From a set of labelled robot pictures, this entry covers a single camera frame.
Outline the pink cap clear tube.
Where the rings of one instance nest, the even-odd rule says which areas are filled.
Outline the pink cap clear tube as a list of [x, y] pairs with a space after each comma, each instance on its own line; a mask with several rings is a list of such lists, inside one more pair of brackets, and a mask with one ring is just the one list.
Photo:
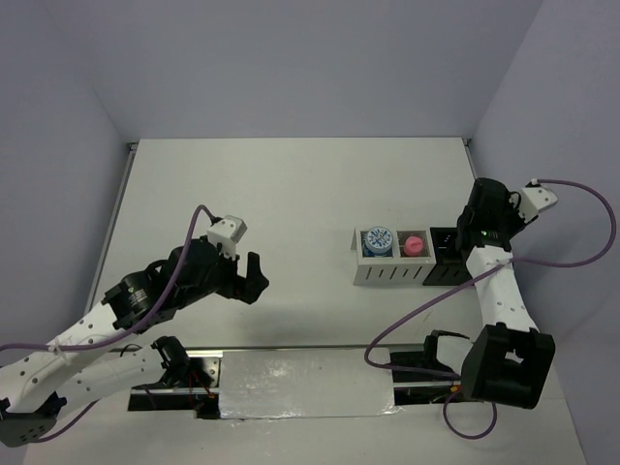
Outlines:
[[420, 257], [424, 254], [425, 242], [416, 235], [409, 236], [403, 245], [403, 254], [406, 257]]

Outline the blue slime jar printed lid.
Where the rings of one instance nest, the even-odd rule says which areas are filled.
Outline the blue slime jar printed lid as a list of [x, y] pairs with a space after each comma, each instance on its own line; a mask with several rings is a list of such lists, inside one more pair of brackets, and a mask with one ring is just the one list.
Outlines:
[[386, 227], [373, 227], [363, 234], [362, 250], [365, 257], [390, 257], [393, 235]]

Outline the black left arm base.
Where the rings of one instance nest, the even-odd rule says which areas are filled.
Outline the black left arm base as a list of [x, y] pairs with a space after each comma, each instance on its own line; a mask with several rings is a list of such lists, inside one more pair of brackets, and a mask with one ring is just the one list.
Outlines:
[[191, 371], [184, 380], [133, 387], [127, 410], [131, 413], [180, 412], [194, 419], [220, 419], [223, 352], [190, 350], [188, 355]]

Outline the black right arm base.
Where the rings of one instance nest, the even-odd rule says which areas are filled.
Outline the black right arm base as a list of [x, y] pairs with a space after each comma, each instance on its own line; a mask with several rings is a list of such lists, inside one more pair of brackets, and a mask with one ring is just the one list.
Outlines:
[[389, 363], [413, 368], [413, 371], [392, 371], [392, 381], [396, 388], [430, 388], [460, 384], [460, 377], [452, 368], [432, 356], [427, 356], [422, 347], [390, 348]]

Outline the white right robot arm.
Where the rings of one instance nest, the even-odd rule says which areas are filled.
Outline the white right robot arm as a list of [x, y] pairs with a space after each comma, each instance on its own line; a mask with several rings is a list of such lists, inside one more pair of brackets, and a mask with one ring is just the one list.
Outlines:
[[465, 398], [531, 410], [539, 402], [555, 342], [530, 317], [512, 266], [511, 239], [557, 201], [543, 187], [511, 192], [489, 178], [475, 180], [457, 219], [454, 251], [476, 279], [482, 330], [476, 339], [434, 330], [423, 343], [422, 371], [459, 377]]

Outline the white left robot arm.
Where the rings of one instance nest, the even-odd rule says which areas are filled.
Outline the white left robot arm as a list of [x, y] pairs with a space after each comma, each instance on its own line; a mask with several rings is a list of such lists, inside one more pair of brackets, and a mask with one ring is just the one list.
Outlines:
[[2, 367], [2, 444], [19, 448], [49, 441], [57, 421], [74, 410], [87, 412], [119, 390], [216, 386], [216, 365], [190, 358], [174, 336], [160, 336], [112, 360], [103, 357], [209, 295], [256, 302], [269, 285], [260, 256], [248, 254], [245, 275], [238, 274], [238, 262], [206, 238], [194, 239], [189, 247], [177, 247], [166, 259], [126, 275], [55, 340], [42, 349], [31, 346], [29, 355]]

